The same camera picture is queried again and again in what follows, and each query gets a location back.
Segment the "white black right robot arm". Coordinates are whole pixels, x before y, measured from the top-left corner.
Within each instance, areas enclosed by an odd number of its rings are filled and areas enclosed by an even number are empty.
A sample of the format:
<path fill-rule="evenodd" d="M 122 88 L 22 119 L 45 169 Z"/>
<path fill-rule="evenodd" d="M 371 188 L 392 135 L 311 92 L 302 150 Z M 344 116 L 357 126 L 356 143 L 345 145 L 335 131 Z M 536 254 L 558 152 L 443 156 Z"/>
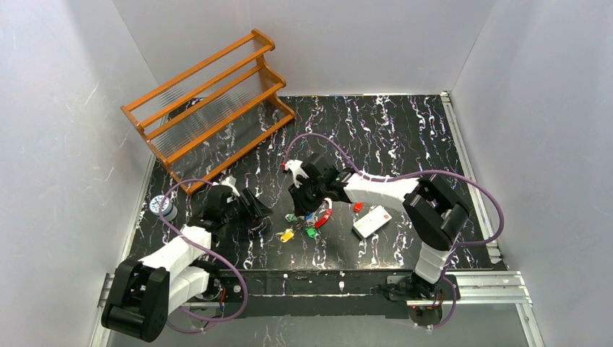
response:
<path fill-rule="evenodd" d="M 416 178 L 366 177 L 352 168 L 338 170 L 320 154 L 306 160 L 288 160 L 282 170 L 293 180 L 288 191 L 293 213 L 305 217 L 325 200 L 348 204 L 364 202 L 405 212 L 421 240 L 412 283 L 433 287 L 453 244 L 468 221 L 470 208 L 438 173 Z"/>

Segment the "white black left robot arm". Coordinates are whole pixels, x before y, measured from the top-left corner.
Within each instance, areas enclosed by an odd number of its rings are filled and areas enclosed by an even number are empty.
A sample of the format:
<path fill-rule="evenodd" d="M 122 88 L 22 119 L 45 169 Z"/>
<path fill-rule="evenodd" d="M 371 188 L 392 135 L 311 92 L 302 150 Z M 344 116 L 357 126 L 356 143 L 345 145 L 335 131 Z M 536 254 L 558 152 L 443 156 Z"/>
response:
<path fill-rule="evenodd" d="M 244 277 L 226 258 L 211 250 L 211 244 L 226 226 L 251 228 L 272 214 L 273 210 L 249 189 L 238 190 L 232 183 L 213 184 L 177 237 L 146 257 L 127 259 L 118 265 L 101 325 L 153 342 L 170 313 L 215 288 L 221 264 L 233 272 L 245 290 Z"/>

